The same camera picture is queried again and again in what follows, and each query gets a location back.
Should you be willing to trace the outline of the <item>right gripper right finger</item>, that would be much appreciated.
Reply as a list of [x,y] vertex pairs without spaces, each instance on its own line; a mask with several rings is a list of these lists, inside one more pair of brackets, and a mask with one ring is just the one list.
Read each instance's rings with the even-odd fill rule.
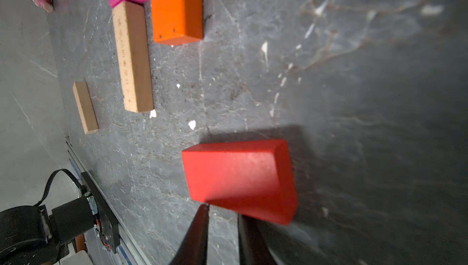
[[256,219],[238,215],[238,243],[240,265],[277,265],[258,229]]

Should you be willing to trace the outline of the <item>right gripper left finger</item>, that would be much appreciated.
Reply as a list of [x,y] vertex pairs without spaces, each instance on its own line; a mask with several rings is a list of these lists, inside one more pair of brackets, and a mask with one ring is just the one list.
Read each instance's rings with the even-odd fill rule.
[[206,265],[210,206],[202,204],[170,265]]

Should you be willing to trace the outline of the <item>red block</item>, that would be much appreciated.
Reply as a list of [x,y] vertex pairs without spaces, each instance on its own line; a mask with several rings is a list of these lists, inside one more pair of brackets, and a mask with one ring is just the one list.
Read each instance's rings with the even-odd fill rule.
[[198,144],[182,151],[190,197],[280,225],[298,208],[284,139]]

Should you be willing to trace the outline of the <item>orange block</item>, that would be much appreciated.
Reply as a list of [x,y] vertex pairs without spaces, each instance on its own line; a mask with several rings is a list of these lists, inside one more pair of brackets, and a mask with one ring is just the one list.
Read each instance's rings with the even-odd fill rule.
[[178,46],[204,37],[203,0],[151,0],[154,42]]

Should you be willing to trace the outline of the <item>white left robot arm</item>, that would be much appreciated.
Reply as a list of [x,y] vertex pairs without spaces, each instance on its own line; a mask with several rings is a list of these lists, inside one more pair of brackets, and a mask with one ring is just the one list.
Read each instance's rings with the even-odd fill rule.
[[[81,196],[52,209],[49,215],[43,202],[53,179],[64,172],[78,187]],[[35,205],[17,206],[1,212],[1,264],[54,264],[65,255],[65,247],[98,223],[98,207],[85,180],[69,170],[54,171],[42,198]]]

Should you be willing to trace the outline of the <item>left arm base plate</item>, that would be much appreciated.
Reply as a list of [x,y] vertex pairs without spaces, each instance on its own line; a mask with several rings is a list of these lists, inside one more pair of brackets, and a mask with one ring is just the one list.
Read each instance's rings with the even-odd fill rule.
[[116,254],[120,245],[119,222],[89,173],[82,172],[80,175],[84,185],[95,198],[97,204],[97,219],[101,225],[101,239],[106,247]]

